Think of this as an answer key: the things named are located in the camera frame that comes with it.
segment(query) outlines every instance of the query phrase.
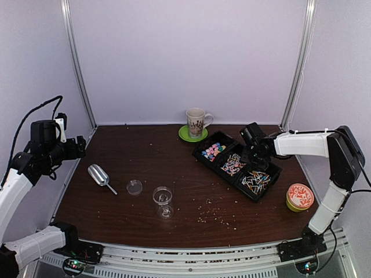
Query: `clear plastic cup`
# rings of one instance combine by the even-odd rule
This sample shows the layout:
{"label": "clear plastic cup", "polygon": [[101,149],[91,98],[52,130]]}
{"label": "clear plastic cup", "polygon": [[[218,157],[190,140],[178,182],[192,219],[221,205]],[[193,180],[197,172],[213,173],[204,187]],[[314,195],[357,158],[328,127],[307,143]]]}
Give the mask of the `clear plastic cup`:
{"label": "clear plastic cup", "polygon": [[172,191],[165,187],[160,186],[153,191],[153,201],[159,206],[157,208],[157,215],[163,219],[169,219],[174,214],[174,209],[171,204],[173,199]]}
{"label": "clear plastic cup", "polygon": [[173,199],[172,191],[166,186],[160,186],[153,191],[153,201],[159,206],[169,204]]}

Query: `petri dish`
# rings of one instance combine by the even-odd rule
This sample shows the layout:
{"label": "petri dish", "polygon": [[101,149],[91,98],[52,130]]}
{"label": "petri dish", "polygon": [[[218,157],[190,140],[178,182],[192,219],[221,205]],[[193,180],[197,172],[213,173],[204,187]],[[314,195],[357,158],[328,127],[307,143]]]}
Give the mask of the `petri dish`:
{"label": "petri dish", "polygon": [[139,180],[131,180],[126,185],[126,189],[131,195],[139,195],[143,190],[143,184]]}

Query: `orange lid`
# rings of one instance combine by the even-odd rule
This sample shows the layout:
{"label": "orange lid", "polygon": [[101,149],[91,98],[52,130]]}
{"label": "orange lid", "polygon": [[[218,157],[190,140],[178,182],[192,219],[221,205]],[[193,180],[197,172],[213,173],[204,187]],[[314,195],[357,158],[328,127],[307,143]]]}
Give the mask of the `orange lid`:
{"label": "orange lid", "polygon": [[314,202],[312,190],[304,184],[293,184],[288,190],[287,197],[292,205],[298,209],[307,209]]}

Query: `ceramic mug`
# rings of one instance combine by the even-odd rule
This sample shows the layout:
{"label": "ceramic mug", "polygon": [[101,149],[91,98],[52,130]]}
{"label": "ceramic mug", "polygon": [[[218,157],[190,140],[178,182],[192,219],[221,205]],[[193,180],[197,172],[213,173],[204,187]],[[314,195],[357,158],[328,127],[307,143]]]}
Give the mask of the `ceramic mug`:
{"label": "ceramic mug", "polygon": [[[188,135],[192,139],[198,139],[202,137],[203,129],[211,125],[214,118],[211,114],[206,113],[205,110],[200,108],[191,108],[187,112],[187,126]],[[211,120],[205,124],[205,118],[210,117]]]}

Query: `metal scoop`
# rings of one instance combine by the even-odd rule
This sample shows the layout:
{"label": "metal scoop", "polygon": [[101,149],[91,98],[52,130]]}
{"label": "metal scoop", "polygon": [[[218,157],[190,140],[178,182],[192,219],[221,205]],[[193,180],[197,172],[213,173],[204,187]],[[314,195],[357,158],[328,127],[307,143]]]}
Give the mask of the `metal scoop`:
{"label": "metal scoop", "polygon": [[110,182],[110,177],[103,171],[103,169],[97,164],[90,165],[88,168],[89,174],[100,186],[108,186],[110,190],[117,195],[116,190],[114,190],[108,183]]}

